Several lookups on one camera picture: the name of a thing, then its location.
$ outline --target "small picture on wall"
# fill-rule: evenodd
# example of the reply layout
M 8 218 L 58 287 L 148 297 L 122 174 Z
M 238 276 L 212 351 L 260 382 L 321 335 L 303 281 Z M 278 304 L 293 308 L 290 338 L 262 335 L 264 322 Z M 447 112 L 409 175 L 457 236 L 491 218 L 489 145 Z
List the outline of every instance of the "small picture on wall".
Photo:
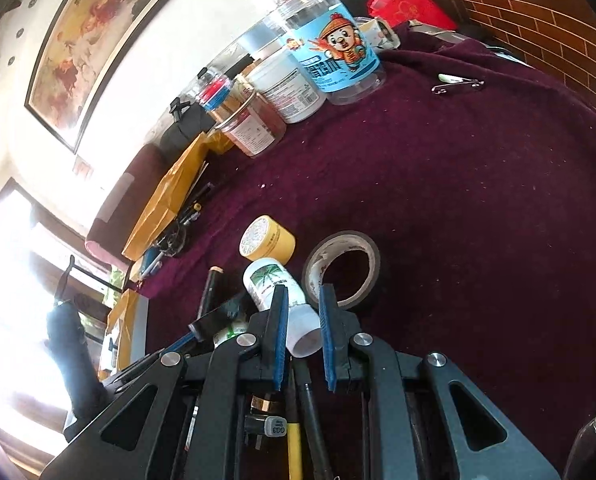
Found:
M 166 0 L 63 0 L 41 47 L 25 107 L 72 152 L 104 86 Z

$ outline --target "framed painting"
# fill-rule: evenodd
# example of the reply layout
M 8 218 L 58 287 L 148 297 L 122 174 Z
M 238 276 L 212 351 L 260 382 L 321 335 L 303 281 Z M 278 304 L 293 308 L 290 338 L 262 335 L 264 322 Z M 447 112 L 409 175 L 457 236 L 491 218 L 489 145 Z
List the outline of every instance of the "framed painting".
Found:
M 62 1 L 38 53 L 25 108 L 73 153 L 132 40 L 166 1 Z

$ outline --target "tape roll core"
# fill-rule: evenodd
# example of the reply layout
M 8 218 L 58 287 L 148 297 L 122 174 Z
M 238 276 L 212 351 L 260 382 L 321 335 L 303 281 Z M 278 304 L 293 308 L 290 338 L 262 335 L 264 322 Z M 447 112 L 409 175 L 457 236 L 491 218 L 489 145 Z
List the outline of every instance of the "tape roll core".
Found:
M 358 231 L 340 231 L 322 240 L 307 258 L 302 271 L 302 288 L 309 303 L 318 308 L 319 291 L 325 272 L 331 263 L 349 251 L 362 251 L 369 258 L 369 272 L 358 291 L 345 300 L 338 301 L 338 307 L 350 310 L 362 303 L 373 290 L 380 273 L 380 252 L 371 238 Z

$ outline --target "purple tablecloth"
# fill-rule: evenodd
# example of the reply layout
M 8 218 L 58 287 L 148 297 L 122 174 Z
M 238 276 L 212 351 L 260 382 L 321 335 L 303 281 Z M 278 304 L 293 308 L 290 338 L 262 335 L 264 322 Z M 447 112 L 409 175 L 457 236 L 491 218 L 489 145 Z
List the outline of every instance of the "purple tablecloth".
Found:
M 210 164 L 221 186 L 193 245 L 142 289 L 148 350 L 185 333 L 210 266 L 236 290 L 258 215 L 295 234 L 296 277 L 322 238 L 362 231 L 389 268 L 363 329 L 445 352 L 561 470 L 596 412 L 596 112 L 476 41 L 402 40 L 369 98 L 325 104 L 256 160 L 234 149 Z M 439 73 L 486 89 L 431 94 Z M 335 471 L 359 478 L 357 404 L 320 399 Z

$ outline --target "cartoon character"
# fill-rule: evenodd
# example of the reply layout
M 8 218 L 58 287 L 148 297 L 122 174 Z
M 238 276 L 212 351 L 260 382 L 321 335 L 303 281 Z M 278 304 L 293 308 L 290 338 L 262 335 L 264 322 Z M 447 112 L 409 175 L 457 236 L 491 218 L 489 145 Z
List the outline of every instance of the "cartoon character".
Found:
M 298 50 L 304 45 L 304 40 L 294 40 L 293 38 L 287 38 L 287 48 L 289 50 Z
M 315 48 L 311 50 L 324 52 L 325 56 L 343 60 L 351 72 L 360 68 L 360 63 L 367 56 L 360 32 L 351 20 L 347 20 L 339 12 L 331 14 L 331 21 L 322 29 L 316 41 L 309 40 Z

